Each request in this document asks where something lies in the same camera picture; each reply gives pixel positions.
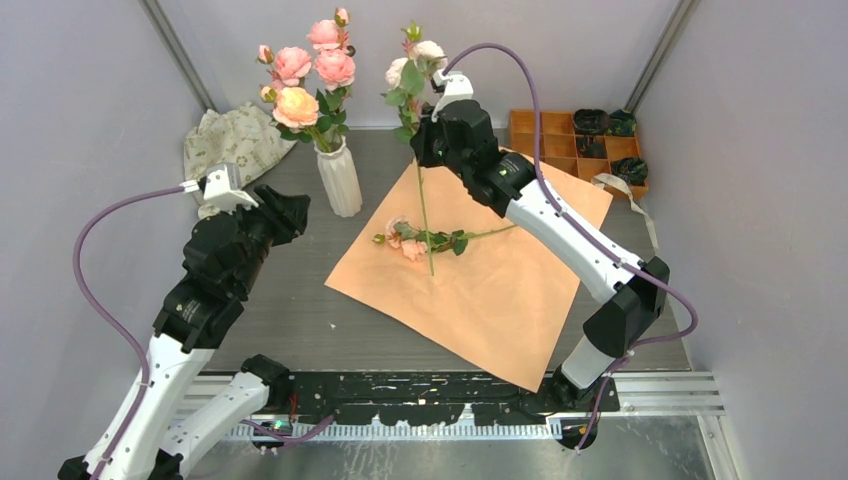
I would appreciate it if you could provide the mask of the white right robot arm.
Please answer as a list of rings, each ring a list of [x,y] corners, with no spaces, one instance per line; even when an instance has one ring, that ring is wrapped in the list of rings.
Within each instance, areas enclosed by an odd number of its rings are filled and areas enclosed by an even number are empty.
[[[548,387],[565,409],[582,409],[602,374],[661,316],[667,294],[657,284],[668,281],[668,265],[614,243],[538,179],[535,162],[501,149],[489,114],[475,100],[424,107],[410,145],[424,167],[448,168],[473,200],[546,246],[599,303]]]

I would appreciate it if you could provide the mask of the pale rose stem four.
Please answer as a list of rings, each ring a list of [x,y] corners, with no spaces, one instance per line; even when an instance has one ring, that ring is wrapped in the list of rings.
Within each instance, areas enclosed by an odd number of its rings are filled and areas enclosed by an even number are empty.
[[[425,107],[425,86],[437,70],[444,68],[447,57],[435,42],[423,38],[422,27],[412,21],[402,28],[404,55],[393,60],[385,73],[389,90],[383,95],[385,103],[397,109],[401,125],[394,129],[395,136],[407,144],[418,131],[422,110]],[[429,219],[424,193],[423,168],[412,160],[415,172],[420,212],[424,229],[429,229]],[[435,274],[433,254],[424,260],[430,275]]]

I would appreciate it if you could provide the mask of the pink rose stem one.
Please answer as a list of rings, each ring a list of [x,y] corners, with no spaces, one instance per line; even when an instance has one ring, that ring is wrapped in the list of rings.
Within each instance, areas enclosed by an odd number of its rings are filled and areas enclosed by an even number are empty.
[[[271,107],[274,126],[282,138],[313,143],[319,152],[329,152],[332,143],[318,126],[319,102],[304,87],[313,65],[311,55],[300,47],[274,52],[261,44],[256,61],[268,67],[270,83],[260,86],[259,96]]]

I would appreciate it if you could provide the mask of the pink rose stem two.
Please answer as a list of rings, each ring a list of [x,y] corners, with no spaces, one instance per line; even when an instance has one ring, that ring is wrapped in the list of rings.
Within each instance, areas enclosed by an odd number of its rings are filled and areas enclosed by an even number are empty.
[[[323,153],[338,150],[348,130],[343,105],[351,94],[356,73],[356,50],[351,44],[349,25],[348,10],[337,7],[331,19],[316,22],[307,34],[308,43],[316,52],[313,70],[323,83],[316,91],[319,118],[314,128],[317,148]]]

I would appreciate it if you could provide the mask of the cream ribbon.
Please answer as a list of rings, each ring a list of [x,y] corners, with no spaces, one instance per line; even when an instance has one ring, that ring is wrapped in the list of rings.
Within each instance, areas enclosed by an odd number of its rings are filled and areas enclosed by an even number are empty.
[[[608,173],[599,173],[593,176],[590,183],[598,188],[604,190],[610,188],[614,193],[621,193],[624,195],[629,202],[630,209],[644,217],[652,248],[655,253],[658,253],[659,245],[654,220],[637,201],[631,186],[625,180]]]

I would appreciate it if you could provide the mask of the small pink rose stem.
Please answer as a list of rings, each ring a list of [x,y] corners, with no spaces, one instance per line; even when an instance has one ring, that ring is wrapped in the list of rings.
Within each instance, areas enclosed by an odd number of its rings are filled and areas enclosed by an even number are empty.
[[[423,261],[430,254],[452,253],[461,256],[473,240],[507,232],[515,228],[508,225],[483,232],[432,231],[417,228],[404,216],[391,218],[382,233],[376,233],[371,241],[377,245],[388,245],[400,251],[410,261]]]

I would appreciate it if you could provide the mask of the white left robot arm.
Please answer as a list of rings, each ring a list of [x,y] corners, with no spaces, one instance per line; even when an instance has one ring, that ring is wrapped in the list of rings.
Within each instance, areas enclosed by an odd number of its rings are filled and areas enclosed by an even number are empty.
[[[185,276],[165,296],[141,369],[118,413],[60,479],[185,479],[223,436],[264,409],[291,406],[290,371],[261,354],[246,359],[222,392],[181,422],[177,409],[244,311],[274,246],[307,228],[311,199],[267,185],[231,212],[199,221],[183,249]]]

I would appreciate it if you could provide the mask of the orange wrapping paper sheet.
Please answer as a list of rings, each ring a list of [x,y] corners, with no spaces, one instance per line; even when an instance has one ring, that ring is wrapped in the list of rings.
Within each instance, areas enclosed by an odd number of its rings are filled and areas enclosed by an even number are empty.
[[[412,260],[373,240],[401,216],[475,237],[461,255]],[[473,201],[449,170],[408,166],[326,285],[488,373],[536,390],[558,362],[554,349],[580,281],[532,235]]]

